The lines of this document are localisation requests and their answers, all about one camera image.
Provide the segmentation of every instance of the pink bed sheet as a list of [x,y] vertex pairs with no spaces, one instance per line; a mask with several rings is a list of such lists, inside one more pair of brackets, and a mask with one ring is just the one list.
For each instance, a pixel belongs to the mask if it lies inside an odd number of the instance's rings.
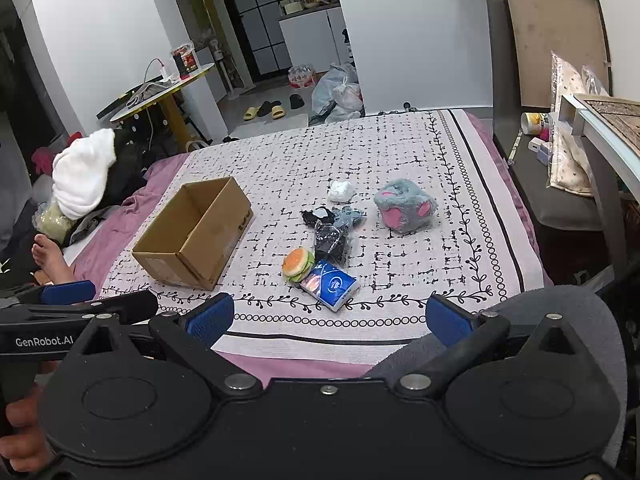
[[[525,227],[531,246],[539,254],[533,225],[527,209],[509,175],[509,171],[494,146],[492,133],[485,129],[475,116],[467,114],[478,131],[494,161],[500,176],[511,193],[522,224]],[[75,260],[75,276],[78,280],[90,280],[96,290],[101,290],[111,265],[124,247],[131,241],[136,231],[156,207],[165,190],[174,179],[188,154],[176,155],[156,162],[147,172],[148,183],[131,197],[127,198],[117,213],[109,216],[104,225],[87,244]],[[220,352],[235,365],[259,378],[264,385],[271,378],[355,378],[366,373],[370,365],[353,365],[332,361],[300,359],[271,359],[249,357]]]

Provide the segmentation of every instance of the table leg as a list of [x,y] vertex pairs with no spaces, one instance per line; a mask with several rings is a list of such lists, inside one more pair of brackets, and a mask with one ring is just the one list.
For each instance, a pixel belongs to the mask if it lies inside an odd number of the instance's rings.
[[159,104],[169,123],[169,128],[174,133],[175,142],[178,144],[178,151],[184,153],[186,151],[186,143],[194,139],[191,137],[187,125],[184,123],[180,108],[178,108],[178,105],[175,103],[174,96],[169,95],[165,97]]
[[[584,129],[587,128],[592,128],[592,126],[585,123]],[[602,230],[613,266],[613,274],[616,278],[621,278],[628,266],[628,258],[626,255],[625,223],[616,173],[607,159],[586,136],[580,137],[580,140],[591,167],[591,186],[602,220]]]

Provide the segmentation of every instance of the patterned bedspread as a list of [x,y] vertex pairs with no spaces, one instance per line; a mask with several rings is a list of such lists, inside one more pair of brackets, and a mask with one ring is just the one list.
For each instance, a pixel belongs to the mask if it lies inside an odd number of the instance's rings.
[[[153,280],[130,249],[186,182],[233,175],[254,220],[213,292]],[[428,230],[400,236],[373,203],[389,180],[409,178],[436,197]],[[367,213],[352,233],[347,272],[360,290],[339,313],[285,283],[283,257],[311,248],[301,210],[329,205],[335,179],[357,188],[352,205]],[[225,291],[236,319],[214,349],[257,357],[374,364],[428,332],[432,292],[468,310],[543,286],[510,194],[482,140],[461,110],[368,117],[290,130],[198,150],[111,267],[102,296],[149,288],[165,310],[186,312]]]

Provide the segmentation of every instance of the bed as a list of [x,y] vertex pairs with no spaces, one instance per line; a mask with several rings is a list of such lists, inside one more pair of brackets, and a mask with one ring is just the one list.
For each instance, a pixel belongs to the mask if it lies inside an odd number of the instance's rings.
[[[273,376],[354,377],[428,332],[432,292],[481,310],[544,285],[526,210],[490,134],[462,110],[367,117],[197,150],[156,164],[148,184],[105,221],[76,258],[101,297],[148,289],[186,312],[220,290],[234,295],[231,330],[214,346],[266,382]],[[130,249],[186,182],[233,175],[255,217],[213,292],[153,280]],[[338,313],[280,276],[283,257],[312,246],[301,210],[327,204],[333,179],[356,185],[367,213],[353,232],[348,273],[361,288]],[[438,201],[437,220],[401,237],[372,196],[410,178]]]

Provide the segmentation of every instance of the person's leg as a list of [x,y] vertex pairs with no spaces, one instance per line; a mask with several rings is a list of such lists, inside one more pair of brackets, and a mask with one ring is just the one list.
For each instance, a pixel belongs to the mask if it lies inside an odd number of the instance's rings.
[[73,271],[66,264],[62,251],[45,235],[37,234],[31,248],[33,261],[49,276],[55,285],[76,281]]
[[[595,294],[577,286],[554,286],[524,292],[492,310],[512,324],[537,325],[546,314],[562,314],[607,376],[620,402],[620,419],[603,458],[614,465],[620,453],[626,414],[625,351],[609,307]],[[445,351],[433,334],[409,343],[374,366],[366,377],[382,377],[394,384]]]

